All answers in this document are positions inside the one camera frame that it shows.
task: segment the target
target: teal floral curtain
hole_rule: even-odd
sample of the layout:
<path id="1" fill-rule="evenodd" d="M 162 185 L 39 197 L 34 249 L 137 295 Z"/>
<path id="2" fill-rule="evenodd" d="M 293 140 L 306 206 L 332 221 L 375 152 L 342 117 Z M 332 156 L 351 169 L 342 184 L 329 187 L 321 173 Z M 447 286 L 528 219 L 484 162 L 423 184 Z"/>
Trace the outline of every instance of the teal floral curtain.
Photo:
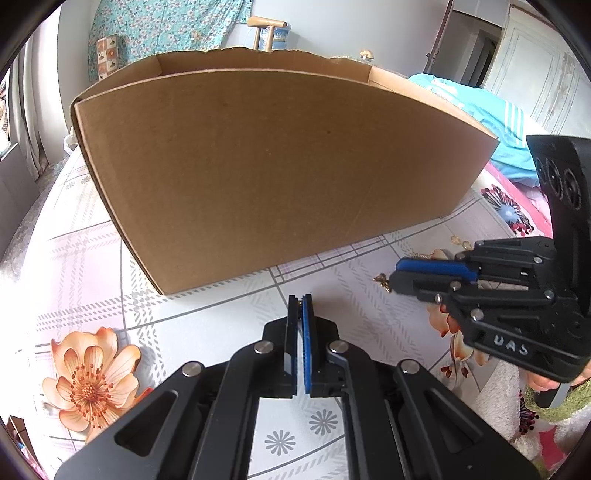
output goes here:
<path id="1" fill-rule="evenodd" d="M 88 40 L 89 78 L 98 80 L 96 41 L 119 35 L 121 67 L 154 53 L 219 48 L 253 0 L 101 0 Z"/>

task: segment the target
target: gray daisy pattern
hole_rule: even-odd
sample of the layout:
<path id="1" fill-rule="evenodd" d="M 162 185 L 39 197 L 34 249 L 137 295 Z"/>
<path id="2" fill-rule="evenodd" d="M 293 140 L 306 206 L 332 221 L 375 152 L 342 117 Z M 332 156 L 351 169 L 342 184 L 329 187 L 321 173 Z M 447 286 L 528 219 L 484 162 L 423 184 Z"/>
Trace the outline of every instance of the gray daisy pattern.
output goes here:
<path id="1" fill-rule="evenodd" d="M 285 455 L 289 453 L 290 450 L 294 449 L 295 439 L 293 435 L 290 435 L 290 432 L 284 432 L 283 430 L 279 430 L 279 433 L 273 432 L 273 435 L 267 435 L 267 439 L 265 443 L 267 446 L 265 447 L 267 450 L 271 451 L 271 454 Z"/>
<path id="2" fill-rule="evenodd" d="M 316 415 L 312 415 L 312 419 L 310 420 L 310 430 L 314 430 L 316 435 L 326 435 L 330 433 L 331 430 L 336 429 L 336 425 L 338 424 L 338 420 L 336 419 L 336 414 L 333 413 L 332 410 L 328 412 L 324 409 L 322 412 L 317 411 Z"/>

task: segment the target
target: human hand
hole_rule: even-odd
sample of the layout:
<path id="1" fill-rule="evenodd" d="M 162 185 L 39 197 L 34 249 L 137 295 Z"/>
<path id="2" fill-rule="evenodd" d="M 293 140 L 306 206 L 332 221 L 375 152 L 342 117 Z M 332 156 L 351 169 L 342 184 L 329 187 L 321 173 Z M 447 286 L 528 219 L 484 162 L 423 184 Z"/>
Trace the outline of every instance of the human hand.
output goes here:
<path id="1" fill-rule="evenodd" d="M 572 386 L 576 387 L 589 378 L 591 378 L 591 362 L 589 362 L 581 374 L 574 379 Z M 536 392 L 546 392 L 548 390 L 554 390 L 560 386 L 558 382 L 542 377 L 541 375 L 533 374 L 532 372 L 527 372 L 527 384 Z"/>

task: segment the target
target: door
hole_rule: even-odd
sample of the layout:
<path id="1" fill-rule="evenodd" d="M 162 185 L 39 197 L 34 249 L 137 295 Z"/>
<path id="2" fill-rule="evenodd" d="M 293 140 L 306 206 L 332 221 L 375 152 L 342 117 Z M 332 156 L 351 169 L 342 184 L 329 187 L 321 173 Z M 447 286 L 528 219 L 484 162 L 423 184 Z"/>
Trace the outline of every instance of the door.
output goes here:
<path id="1" fill-rule="evenodd" d="M 553 134 L 591 138 L 591 83 L 560 34 L 511 8 L 483 88 Z"/>
<path id="2" fill-rule="evenodd" d="M 435 58 L 439 53 L 439 47 L 441 46 L 441 41 L 443 40 L 443 34 L 445 33 L 447 23 L 449 22 L 449 16 L 452 14 L 453 3 L 454 0 L 449 0 L 449 2 L 447 3 L 447 8 L 441 21 L 441 26 L 439 26 L 439 31 L 437 32 L 437 37 L 435 38 L 435 43 L 433 44 L 431 52 L 427 54 L 427 64 L 425 65 L 425 69 L 423 71 L 424 73 L 431 73 L 433 63 L 435 62 Z"/>

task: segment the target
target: blue rubber strip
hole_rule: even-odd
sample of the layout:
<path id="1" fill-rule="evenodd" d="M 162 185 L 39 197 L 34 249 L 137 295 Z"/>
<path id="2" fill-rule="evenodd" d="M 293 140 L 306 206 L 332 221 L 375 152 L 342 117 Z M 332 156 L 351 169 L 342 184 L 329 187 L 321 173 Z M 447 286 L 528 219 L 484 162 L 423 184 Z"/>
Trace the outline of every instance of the blue rubber strip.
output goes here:
<path id="1" fill-rule="evenodd" d="M 396 270 L 405 272 L 431 273 L 460 277 L 470 283 L 478 280 L 478 272 L 470 270 L 468 265 L 453 260 L 422 260 L 419 258 L 403 258 L 396 264 Z"/>
<path id="2" fill-rule="evenodd" d="M 310 324 L 308 319 L 308 309 L 306 303 L 306 297 L 301 299 L 301 327 L 303 334 L 303 349 L 304 349 L 304 388 L 306 393 L 310 393 L 310 387 L 312 383 L 312 361 L 310 359 Z"/>

